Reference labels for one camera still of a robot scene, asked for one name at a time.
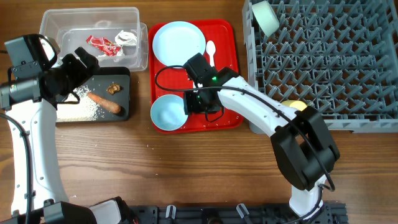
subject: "white spoon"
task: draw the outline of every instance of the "white spoon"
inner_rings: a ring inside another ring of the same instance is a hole
[[[216,45],[211,40],[206,44],[206,53],[210,57],[210,65],[214,67],[214,54],[216,53]]]

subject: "wooden tabletop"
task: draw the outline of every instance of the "wooden tabletop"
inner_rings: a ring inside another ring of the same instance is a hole
[[[241,75],[247,77],[243,0],[80,3],[77,0],[3,1],[0,42],[38,33],[47,9],[135,6],[148,28],[160,22],[222,18],[235,31]],[[0,83],[9,57],[0,54]],[[287,203],[291,186],[281,175],[270,139],[247,123],[226,131],[163,135],[150,121],[149,72],[132,73],[129,121],[58,124],[56,143],[70,202],[92,205],[121,196],[129,205],[177,206]],[[0,220],[11,214],[14,162],[8,124],[0,120]],[[341,158],[331,176],[351,223],[398,223],[398,134],[333,131]]]

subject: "carrot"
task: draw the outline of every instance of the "carrot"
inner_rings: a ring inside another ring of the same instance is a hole
[[[92,99],[95,103],[99,104],[100,106],[102,106],[103,108],[107,109],[108,111],[114,114],[117,114],[122,110],[120,105],[118,105],[117,103],[105,100],[104,98],[97,96],[92,92],[87,93],[87,96],[90,99]]]

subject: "dish rack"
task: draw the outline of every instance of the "dish rack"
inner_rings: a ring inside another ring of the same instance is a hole
[[[331,130],[398,132],[393,0],[268,0],[280,23],[270,37],[252,13],[261,1],[243,7],[250,85],[277,101],[306,102]]]

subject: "red candy wrapper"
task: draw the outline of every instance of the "red candy wrapper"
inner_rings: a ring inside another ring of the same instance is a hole
[[[116,56],[122,49],[121,46],[115,45],[104,37],[93,37],[90,35],[86,42],[104,52],[107,56]]]

